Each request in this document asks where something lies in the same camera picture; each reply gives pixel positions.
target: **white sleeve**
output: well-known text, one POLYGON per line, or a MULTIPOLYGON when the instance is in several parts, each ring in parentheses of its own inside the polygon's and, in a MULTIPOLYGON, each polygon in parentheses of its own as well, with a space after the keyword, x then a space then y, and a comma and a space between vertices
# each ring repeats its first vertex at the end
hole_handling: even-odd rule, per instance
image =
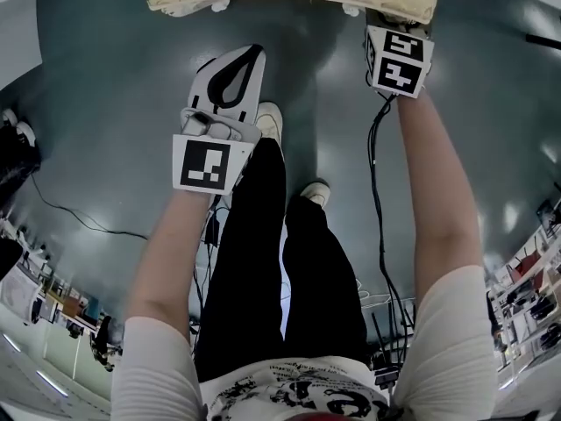
POLYGON ((189 344, 173 327, 143 317, 126 322, 123 359, 113 377, 111 419, 204 419, 189 344))
POLYGON ((491 416, 497 372, 485 297, 483 268, 470 266, 443 276, 421 302, 394 394, 415 421, 491 416))

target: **white t-shirt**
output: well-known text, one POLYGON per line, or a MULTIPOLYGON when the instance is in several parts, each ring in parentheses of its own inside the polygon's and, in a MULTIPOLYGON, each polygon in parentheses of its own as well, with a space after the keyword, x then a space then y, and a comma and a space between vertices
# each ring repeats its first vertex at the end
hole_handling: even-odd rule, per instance
POLYGON ((113 379, 111 419, 283 421, 322 411, 376 421, 388 404, 403 409, 402 420, 489 418, 497 374, 485 294, 483 269, 475 266, 452 271, 429 290, 391 402, 374 389, 366 365, 333 356, 265 360, 199 384, 179 332, 131 318, 113 379))

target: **black pants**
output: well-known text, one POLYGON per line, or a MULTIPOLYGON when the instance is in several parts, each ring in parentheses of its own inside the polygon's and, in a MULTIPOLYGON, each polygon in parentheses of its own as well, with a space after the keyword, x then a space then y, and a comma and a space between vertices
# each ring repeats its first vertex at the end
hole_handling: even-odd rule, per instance
POLYGON ((195 351, 200 382, 260 360, 337 355, 366 361, 366 325, 357 283, 321 206, 288 204, 282 260, 290 279, 281 335, 279 246, 286 176, 273 139, 256 145, 232 197, 195 351))

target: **concrete floor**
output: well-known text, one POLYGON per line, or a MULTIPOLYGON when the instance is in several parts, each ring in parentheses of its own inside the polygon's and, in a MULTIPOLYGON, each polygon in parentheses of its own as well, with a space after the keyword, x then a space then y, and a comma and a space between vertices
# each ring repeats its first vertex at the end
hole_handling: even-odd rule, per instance
MULTIPOLYGON (((171 192, 171 136, 195 71, 259 43, 261 99, 284 115, 289 191, 316 176, 330 184, 331 229, 363 289, 386 292, 366 159, 382 100, 365 84, 364 18, 309 0, 234 1, 185 18, 152 12, 146 0, 38 0, 38 19, 44 64, 0 97, 37 133, 45 156, 37 182, 48 200, 148 234, 171 192)), ((434 17, 427 87, 471 179, 491 269, 537 228, 544 198, 559 197, 561 53, 525 43, 525 32, 561 39, 558 13, 532 0, 439 0, 434 17)), ((394 109, 380 129, 378 169, 387 268, 406 297, 415 233, 396 122, 394 109)), ((83 228, 45 206, 29 182, 15 202, 57 273, 120 315, 144 242, 83 228)))

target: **white sneaker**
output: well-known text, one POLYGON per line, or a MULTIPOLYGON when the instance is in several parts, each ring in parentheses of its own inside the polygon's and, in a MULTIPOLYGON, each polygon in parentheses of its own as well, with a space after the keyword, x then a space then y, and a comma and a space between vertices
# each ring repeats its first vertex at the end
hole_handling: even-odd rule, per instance
POLYGON ((275 139, 281 146, 282 114, 275 103, 259 103, 255 125, 261 130, 261 137, 275 139))
POLYGON ((325 209, 327 202, 330 199, 331 190, 323 182, 312 182, 306 186, 300 196, 308 198, 312 203, 319 204, 322 209, 325 209))

